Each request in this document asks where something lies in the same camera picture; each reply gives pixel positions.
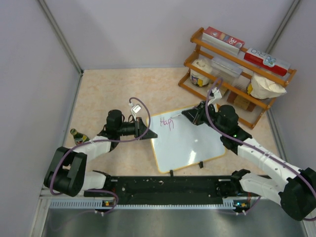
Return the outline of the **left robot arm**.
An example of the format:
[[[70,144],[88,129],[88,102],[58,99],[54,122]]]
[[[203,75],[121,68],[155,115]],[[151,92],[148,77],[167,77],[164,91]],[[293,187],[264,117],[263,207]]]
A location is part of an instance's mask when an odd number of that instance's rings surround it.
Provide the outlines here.
[[[123,142],[122,136],[134,136],[130,142],[158,138],[141,117],[132,117],[131,121],[124,119],[120,110],[111,110],[103,129],[93,139],[72,148],[59,147],[56,150],[44,179],[44,185],[52,195],[74,197],[90,189],[95,189],[102,196],[111,192],[112,184],[106,180],[107,174],[101,171],[86,172],[86,164],[113,151]]]

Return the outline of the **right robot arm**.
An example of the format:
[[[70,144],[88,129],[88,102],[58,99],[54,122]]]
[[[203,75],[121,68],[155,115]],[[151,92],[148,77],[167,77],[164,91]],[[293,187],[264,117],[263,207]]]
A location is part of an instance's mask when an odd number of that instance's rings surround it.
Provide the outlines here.
[[[264,171],[269,178],[247,170],[232,174],[231,191],[235,195],[245,192],[258,194],[282,207],[296,221],[308,221],[307,216],[316,208],[316,172],[301,169],[276,157],[260,145],[239,124],[239,117],[230,105],[216,109],[202,101],[197,106],[181,112],[192,124],[206,124],[221,134],[224,147],[247,159]]]

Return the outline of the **yellow framed whiteboard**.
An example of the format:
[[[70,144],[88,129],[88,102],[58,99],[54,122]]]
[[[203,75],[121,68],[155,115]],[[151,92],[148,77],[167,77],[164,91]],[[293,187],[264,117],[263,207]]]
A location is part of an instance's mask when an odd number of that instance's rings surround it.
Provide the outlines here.
[[[146,121],[150,130],[158,135],[151,140],[151,145],[162,174],[226,154],[221,135],[206,124],[196,126],[183,115],[170,118],[192,107],[194,105],[151,115]]]

